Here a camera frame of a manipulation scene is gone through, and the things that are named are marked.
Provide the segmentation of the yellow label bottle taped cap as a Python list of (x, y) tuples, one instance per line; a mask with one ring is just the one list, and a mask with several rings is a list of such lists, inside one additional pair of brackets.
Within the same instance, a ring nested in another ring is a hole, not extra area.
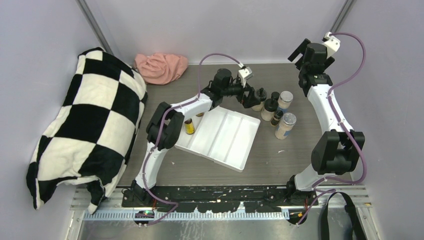
[(193, 123), (193, 120), (191, 118), (189, 118), (188, 120), (184, 121), (184, 128), (185, 128), (185, 132), (188, 135), (192, 135), (195, 133), (196, 129)]

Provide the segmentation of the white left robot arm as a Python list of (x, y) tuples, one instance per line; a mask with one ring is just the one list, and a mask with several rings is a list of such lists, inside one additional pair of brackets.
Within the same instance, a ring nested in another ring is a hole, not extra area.
[(245, 109), (258, 105), (255, 89), (247, 81), (253, 77), (250, 67), (243, 66), (236, 77), (226, 68), (220, 68), (207, 87), (194, 97), (174, 104), (161, 102), (147, 127), (147, 149), (139, 173), (131, 184), (134, 200), (141, 207), (153, 202), (150, 191), (157, 182), (157, 175), (168, 150), (180, 137), (184, 122), (200, 113), (218, 107), (225, 97), (236, 97)]

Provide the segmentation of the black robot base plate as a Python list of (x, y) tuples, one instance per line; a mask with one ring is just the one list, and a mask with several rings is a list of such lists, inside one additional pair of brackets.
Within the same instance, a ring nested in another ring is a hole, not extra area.
[(233, 213), (239, 208), (246, 213), (274, 213), (282, 207), (305, 210), (316, 196), (313, 191), (288, 192), (284, 185), (155, 186), (151, 192), (155, 198), (137, 185), (125, 189), (122, 206), (168, 212), (178, 203), (178, 213)]

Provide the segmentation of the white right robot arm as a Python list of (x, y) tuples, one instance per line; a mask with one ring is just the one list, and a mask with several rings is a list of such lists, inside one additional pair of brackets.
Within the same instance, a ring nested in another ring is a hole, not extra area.
[(285, 198), (291, 205), (299, 205), (306, 193), (313, 192), (324, 181), (353, 184), (340, 176), (356, 169), (365, 136), (355, 131), (344, 117), (332, 89), (331, 77), (325, 72), (335, 61), (332, 55), (339, 48), (340, 41), (336, 38), (322, 43), (306, 38), (288, 57), (299, 70), (298, 85), (312, 104), (322, 132), (311, 152), (310, 165), (286, 183)]

